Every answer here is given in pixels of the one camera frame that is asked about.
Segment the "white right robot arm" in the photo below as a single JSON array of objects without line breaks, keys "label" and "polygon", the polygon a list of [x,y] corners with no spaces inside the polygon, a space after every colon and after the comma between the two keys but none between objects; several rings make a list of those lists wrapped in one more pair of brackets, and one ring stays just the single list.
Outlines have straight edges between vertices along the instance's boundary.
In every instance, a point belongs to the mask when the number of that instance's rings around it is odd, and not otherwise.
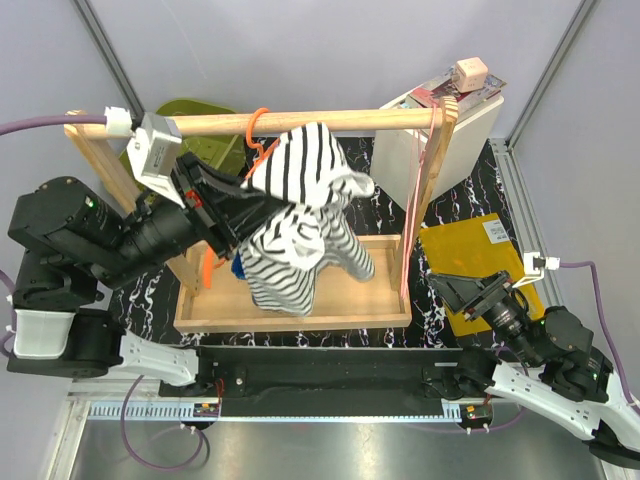
[{"label": "white right robot arm", "polygon": [[[592,331],[574,314],[556,306],[532,319],[526,297],[505,271],[484,278],[433,273],[429,283],[450,312],[483,319],[521,367],[467,346],[453,369],[426,375],[431,389],[447,400],[511,400],[569,431],[597,458],[638,469],[639,414],[612,361],[593,346]],[[535,368],[541,371],[536,377],[521,370]]]}]

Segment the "pink wire hanger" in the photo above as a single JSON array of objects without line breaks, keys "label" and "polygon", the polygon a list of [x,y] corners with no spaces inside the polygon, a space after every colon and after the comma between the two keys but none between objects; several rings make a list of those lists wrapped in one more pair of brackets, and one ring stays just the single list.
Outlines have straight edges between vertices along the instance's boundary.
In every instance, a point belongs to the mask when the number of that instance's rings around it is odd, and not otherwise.
[{"label": "pink wire hanger", "polygon": [[415,239],[413,238],[413,234],[416,230],[415,221],[417,216],[418,209],[418,201],[421,192],[421,178],[422,172],[424,169],[427,148],[429,147],[429,142],[433,137],[433,133],[435,130],[435,118],[432,118],[429,124],[429,133],[427,135],[427,139],[424,142],[424,145],[421,147],[420,154],[417,157],[417,171],[416,178],[413,186],[413,191],[410,196],[407,197],[407,205],[406,205],[406,215],[404,222],[404,230],[403,230],[403,240],[402,240],[402,263],[401,263],[401,272],[400,272],[400,296],[402,299],[406,299],[408,296],[408,286],[407,281],[409,277],[409,262],[410,257],[413,251],[413,244],[415,243]]}]

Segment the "striped white tank top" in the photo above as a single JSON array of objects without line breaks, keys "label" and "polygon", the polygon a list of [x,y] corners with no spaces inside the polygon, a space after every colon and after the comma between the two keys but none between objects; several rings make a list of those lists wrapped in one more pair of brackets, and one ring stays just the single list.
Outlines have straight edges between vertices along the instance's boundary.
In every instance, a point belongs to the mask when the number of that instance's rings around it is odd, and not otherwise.
[{"label": "striped white tank top", "polygon": [[371,197],[375,185],[367,174],[351,169],[326,124],[311,122],[282,134],[243,186],[284,203],[238,247],[257,307],[309,315],[317,277],[329,266],[359,282],[374,277],[371,255],[345,210],[353,199]]}]

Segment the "blue tank top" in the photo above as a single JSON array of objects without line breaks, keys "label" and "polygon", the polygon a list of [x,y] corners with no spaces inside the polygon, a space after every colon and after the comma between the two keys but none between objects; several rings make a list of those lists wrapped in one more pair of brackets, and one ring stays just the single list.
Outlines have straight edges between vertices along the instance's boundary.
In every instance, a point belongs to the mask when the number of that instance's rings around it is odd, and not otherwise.
[{"label": "blue tank top", "polygon": [[236,252],[232,263],[231,263],[231,272],[233,273],[233,275],[239,279],[239,280],[245,280],[246,279],[246,274],[244,271],[244,267],[242,264],[242,258],[241,258],[241,254],[239,251]]}]

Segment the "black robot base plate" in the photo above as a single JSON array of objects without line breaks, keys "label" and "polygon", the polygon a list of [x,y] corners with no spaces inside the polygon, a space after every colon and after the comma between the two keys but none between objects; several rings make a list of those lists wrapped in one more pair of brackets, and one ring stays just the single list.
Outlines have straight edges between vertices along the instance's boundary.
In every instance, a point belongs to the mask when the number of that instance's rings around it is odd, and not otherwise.
[{"label": "black robot base plate", "polygon": [[225,420],[417,421],[442,401],[486,398],[480,352],[462,349],[205,346],[194,384],[162,397],[221,397]]}]

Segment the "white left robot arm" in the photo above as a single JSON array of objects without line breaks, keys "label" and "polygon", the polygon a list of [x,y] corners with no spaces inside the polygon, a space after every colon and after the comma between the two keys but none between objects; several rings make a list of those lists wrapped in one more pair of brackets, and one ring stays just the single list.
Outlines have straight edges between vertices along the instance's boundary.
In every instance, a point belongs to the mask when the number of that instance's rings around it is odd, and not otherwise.
[{"label": "white left robot arm", "polygon": [[8,234],[24,255],[11,295],[10,372],[81,379],[122,370],[196,396],[214,388],[213,364],[196,350],[147,341],[95,303],[103,288],[118,289],[199,242],[230,258],[284,202],[191,153],[170,180],[176,200],[147,190],[127,216],[74,177],[18,198]]}]

